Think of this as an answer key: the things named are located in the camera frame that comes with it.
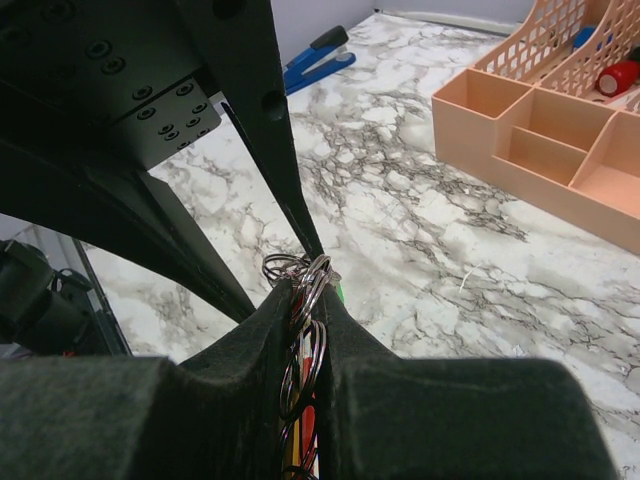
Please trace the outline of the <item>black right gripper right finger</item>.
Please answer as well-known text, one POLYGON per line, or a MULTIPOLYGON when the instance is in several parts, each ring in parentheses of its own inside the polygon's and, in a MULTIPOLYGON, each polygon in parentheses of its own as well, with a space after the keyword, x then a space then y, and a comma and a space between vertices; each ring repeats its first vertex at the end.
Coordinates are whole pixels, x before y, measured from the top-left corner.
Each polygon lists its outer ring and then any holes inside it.
POLYGON ((579 382, 539 358, 403 359, 347 312, 319 302, 325 479, 613 479, 579 382))

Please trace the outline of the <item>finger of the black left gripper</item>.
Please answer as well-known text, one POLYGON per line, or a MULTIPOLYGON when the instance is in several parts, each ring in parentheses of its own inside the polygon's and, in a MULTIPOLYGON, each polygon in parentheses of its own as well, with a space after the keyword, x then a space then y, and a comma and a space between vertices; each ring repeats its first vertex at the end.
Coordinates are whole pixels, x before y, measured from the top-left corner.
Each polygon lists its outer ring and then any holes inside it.
POLYGON ((194 47, 280 209, 311 258, 324 253, 305 202, 268 1, 178 1, 194 47))

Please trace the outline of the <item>metal key organizer red handle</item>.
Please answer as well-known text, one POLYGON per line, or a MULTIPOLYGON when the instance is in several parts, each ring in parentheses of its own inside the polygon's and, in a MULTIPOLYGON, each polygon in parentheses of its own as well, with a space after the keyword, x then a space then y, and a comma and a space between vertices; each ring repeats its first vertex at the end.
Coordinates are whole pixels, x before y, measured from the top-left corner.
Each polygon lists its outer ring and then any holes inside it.
POLYGON ((282 280, 292 283, 290 319, 286 323, 288 349, 279 387, 278 413, 281 430, 274 458, 276 479, 318 479, 319 448, 316 414, 316 383, 328 345, 327 328, 313 316, 326 287, 343 298, 341 276, 331 258, 320 255, 277 253, 263 260, 262 272, 271 286, 282 280))

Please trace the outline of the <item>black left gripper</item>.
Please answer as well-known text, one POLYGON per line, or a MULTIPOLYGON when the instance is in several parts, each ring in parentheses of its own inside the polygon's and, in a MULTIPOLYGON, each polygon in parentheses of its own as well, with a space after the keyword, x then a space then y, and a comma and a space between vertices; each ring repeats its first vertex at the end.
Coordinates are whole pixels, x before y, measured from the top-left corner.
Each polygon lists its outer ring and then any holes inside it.
POLYGON ((1 141, 1 211, 169 278, 226 314, 247 293, 167 183, 144 169, 215 130, 203 62, 172 1, 4 1, 1 78, 101 146, 1 141))

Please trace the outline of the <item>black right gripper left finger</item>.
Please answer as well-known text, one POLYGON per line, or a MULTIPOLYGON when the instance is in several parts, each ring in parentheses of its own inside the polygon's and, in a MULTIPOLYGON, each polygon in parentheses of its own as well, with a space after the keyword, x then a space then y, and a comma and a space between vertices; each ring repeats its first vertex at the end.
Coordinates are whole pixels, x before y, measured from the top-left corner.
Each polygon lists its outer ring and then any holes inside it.
POLYGON ((292 291, 191 359, 1 364, 5 479, 271 479, 292 291))

